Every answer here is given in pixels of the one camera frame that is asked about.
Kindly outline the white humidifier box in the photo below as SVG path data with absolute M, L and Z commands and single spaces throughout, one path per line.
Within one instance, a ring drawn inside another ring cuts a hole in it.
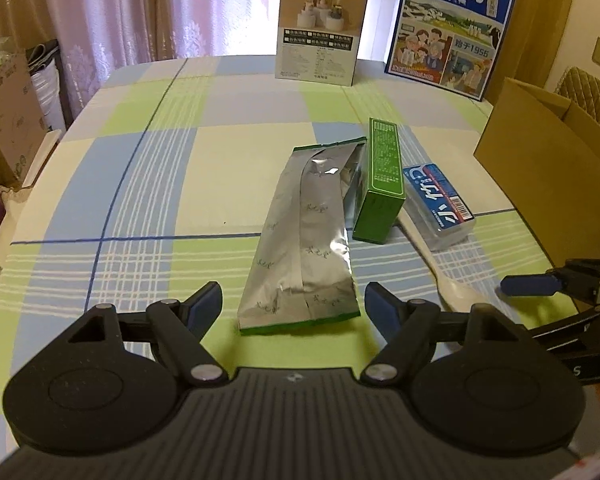
M 279 0 L 275 77 L 350 87 L 367 0 Z

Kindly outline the brown cardboard box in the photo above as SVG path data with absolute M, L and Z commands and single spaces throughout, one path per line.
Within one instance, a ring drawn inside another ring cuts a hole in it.
M 507 78 L 474 155 L 554 266 L 600 259 L 600 125 L 578 104 Z

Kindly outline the checkered tablecloth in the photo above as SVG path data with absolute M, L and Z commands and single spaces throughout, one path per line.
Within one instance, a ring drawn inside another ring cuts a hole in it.
M 358 62 L 350 87 L 279 80 L 265 55 L 188 58 L 116 70 L 79 114 L 29 196 L 0 258 L 0 461 L 15 442 L 2 414 L 13 374 L 87 308 L 136 311 L 220 283 L 204 345 L 226 367 L 350 367 L 380 337 L 365 316 L 264 337 L 236 313 L 280 173 L 297 146 L 358 138 L 394 122 L 407 165 L 434 162 L 475 215 L 468 241 L 438 255 L 492 297 L 504 276 L 548 261 L 472 153 L 488 103 Z

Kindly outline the wooden door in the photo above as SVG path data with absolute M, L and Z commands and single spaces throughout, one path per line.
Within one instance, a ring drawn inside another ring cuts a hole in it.
M 546 84 L 562 41 L 572 0 L 515 0 L 484 97 L 498 102 L 504 79 Z

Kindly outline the black white bag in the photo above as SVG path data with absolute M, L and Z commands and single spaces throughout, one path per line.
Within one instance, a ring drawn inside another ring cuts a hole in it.
M 65 134 L 73 122 L 73 114 L 58 40 L 28 49 L 26 58 L 47 130 Z

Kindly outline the silver foil bag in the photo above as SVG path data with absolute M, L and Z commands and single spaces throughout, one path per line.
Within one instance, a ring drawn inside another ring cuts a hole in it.
M 237 321 L 244 335 L 360 315 L 347 208 L 365 140 L 300 146 L 279 176 Z

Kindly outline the pink curtain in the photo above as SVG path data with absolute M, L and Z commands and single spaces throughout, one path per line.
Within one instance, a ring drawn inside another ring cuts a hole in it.
M 79 115 L 118 68 L 198 56 L 270 54 L 279 0 L 0 0 L 0 38 L 59 44 L 65 103 Z

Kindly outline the blue milk carton box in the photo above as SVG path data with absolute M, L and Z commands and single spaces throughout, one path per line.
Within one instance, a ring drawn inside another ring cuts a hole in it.
M 400 0 L 385 73 L 480 101 L 515 0 Z

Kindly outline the green carton box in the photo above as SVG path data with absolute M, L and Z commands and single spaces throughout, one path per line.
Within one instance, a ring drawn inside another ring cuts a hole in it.
M 405 199 L 398 126 L 370 118 L 355 196 L 353 238 L 384 244 Z

